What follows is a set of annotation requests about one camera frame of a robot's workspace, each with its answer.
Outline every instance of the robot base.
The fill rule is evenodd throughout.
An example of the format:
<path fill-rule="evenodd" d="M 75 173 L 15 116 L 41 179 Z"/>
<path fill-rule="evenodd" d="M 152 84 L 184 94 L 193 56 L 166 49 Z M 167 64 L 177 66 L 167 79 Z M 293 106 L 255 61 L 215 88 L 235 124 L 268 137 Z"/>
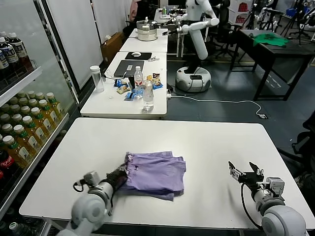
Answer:
<path fill-rule="evenodd" d="M 202 67 L 198 67 L 194 74 L 186 74 L 188 67 L 182 67 L 176 72 L 175 85 L 185 92 L 203 92 L 211 87 L 211 74 Z"/>

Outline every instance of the water bottle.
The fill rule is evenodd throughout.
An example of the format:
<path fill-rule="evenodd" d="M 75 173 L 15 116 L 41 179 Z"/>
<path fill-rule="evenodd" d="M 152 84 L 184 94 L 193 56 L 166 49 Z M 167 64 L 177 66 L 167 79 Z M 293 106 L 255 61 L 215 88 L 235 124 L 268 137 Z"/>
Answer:
<path fill-rule="evenodd" d="M 134 85 L 136 91 L 136 97 L 143 97 L 143 74 L 141 72 L 141 67 L 136 66 L 136 72 L 134 73 Z"/>
<path fill-rule="evenodd" d="M 103 84 L 103 78 L 100 73 L 100 68 L 98 65 L 93 65 L 90 67 L 90 70 L 92 72 L 93 81 L 95 84 L 96 92 L 103 92 L 104 91 L 104 84 Z"/>
<path fill-rule="evenodd" d="M 36 236 L 36 231 L 25 224 L 11 223 L 9 226 L 14 236 Z"/>
<path fill-rule="evenodd" d="M 143 109 L 146 111 L 152 111 L 153 109 L 153 84 L 152 81 L 146 80 L 144 82 L 143 92 Z"/>

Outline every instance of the cardboard box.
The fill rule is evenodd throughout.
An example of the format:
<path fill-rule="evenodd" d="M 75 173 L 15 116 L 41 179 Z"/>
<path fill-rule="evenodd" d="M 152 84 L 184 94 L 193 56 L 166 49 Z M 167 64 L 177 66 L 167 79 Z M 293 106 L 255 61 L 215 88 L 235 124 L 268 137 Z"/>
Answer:
<path fill-rule="evenodd" d="M 123 46 L 124 34 L 118 32 L 100 46 L 105 64 L 110 64 Z"/>

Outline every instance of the green cloth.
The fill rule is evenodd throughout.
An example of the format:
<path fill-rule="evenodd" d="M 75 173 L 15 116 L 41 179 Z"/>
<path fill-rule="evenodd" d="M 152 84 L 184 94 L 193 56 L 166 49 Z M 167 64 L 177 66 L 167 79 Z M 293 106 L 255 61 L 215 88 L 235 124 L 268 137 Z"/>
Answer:
<path fill-rule="evenodd" d="M 277 37 L 277 35 L 273 33 L 262 33 L 260 35 L 254 36 L 253 39 L 253 46 L 256 46 L 258 43 L 263 43 L 273 46 L 285 47 L 285 45 L 289 42 L 288 39 Z"/>

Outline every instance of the white cable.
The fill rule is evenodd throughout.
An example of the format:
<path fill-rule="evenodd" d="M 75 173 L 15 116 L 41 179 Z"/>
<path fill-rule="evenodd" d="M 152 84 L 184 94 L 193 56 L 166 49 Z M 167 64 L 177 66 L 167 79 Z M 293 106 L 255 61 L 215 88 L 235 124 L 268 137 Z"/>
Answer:
<path fill-rule="evenodd" d="M 172 96 L 171 97 L 183 97 L 183 98 L 188 98 L 188 99 L 191 99 L 191 100 L 194 100 L 194 101 L 197 101 L 197 102 L 224 102 L 224 103 L 243 103 L 243 102 L 251 102 L 255 105 L 257 105 L 259 107 L 258 111 L 256 112 L 256 115 L 258 116 L 264 116 L 264 114 L 260 114 L 258 112 L 260 112 L 261 110 L 261 106 L 258 104 L 258 103 L 255 103 L 253 101 L 218 101 L 218 100 L 198 100 L 198 99 L 195 99 L 195 98 L 192 98 L 192 97 L 185 97 L 185 96 Z"/>

